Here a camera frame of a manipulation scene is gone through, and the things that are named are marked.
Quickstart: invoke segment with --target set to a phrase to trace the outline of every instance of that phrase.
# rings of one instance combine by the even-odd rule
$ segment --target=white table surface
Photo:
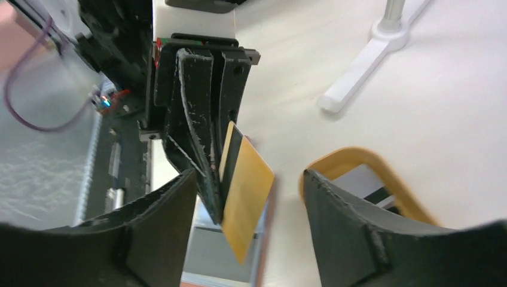
[[[251,0],[237,10],[237,38],[262,54],[238,124],[278,180],[265,286],[320,285],[298,177],[344,146],[384,157],[443,226],[507,217],[507,2],[435,0],[340,117],[320,112],[317,98],[384,8]]]

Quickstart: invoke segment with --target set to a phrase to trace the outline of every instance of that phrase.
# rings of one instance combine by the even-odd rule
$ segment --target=yellow card
[[[231,121],[219,167],[221,188],[228,191],[222,232],[243,264],[274,181],[274,173]]]

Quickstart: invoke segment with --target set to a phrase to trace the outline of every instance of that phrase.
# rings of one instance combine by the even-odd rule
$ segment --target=purple cable
[[[7,79],[5,80],[4,84],[4,105],[7,108],[7,110],[11,113],[11,115],[22,125],[25,127],[28,127],[32,130],[37,130],[39,132],[45,132],[45,133],[56,133],[56,132],[62,132],[69,127],[71,127],[73,124],[75,124],[80,116],[83,114],[83,112],[86,110],[86,106],[88,105],[89,101],[86,101],[83,104],[83,107],[77,112],[76,115],[74,115],[68,122],[65,124],[62,124],[57,127],[39,127],[32,123],[29,123],[24,118],[22,118],[13,108],[13,105],[11,103],[11,95],[10,95],[10,89],[12,82],[16,79],[16,73],[23,66],[23,64],[30,59],[30,56],[33,54],[33,52],[37,49],[39,45],[42,44],[45,37],[47,36],[49,30],[51,29],[51,25],[53,24],[53,19],[49,17],[49,19],[46,21],[44,28],[42,29],[41,34],[37,37],[34,44],[26,50],[26,52],[19,58],[18,62],[14,65],[14,67],[9,71],[7,74]]]

